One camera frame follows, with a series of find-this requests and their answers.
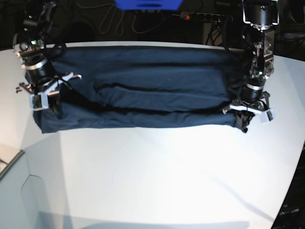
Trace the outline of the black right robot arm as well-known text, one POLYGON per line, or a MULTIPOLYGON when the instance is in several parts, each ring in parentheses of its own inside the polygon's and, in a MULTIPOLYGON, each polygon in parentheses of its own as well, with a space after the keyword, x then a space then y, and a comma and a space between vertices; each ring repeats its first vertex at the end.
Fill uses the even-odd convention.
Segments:
POLYGON ((23 30, 14 35, 13 49, 29 80, 19 83, 15 91, 26 92, 34 112, 52 110, 61 114, 60 87, 71 89, 69 80, 81 79, 80 74, 59 73, 52 65, 53 56, 47 50, 52 18, 57 7, 55 0, 30 0, 23 21, 23 30))

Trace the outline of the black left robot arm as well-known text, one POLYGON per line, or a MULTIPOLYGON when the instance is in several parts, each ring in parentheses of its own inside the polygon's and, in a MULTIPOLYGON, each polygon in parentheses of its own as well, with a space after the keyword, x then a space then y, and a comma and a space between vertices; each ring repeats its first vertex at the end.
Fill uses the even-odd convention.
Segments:
POLYGON ((267 124, 274 120, 270 107, 270 94, 264 90, 267 79, 274 73, 275 28, 280 15, 276 0, 243 0, 240 3, 245 24, 241 36, 245 42, 243 54, 237 54, 225 46, 225 50, 243 64, 244 76, 234 99, 223 113, 234 112, 236 127, 243 133, 255 116, 267 124))

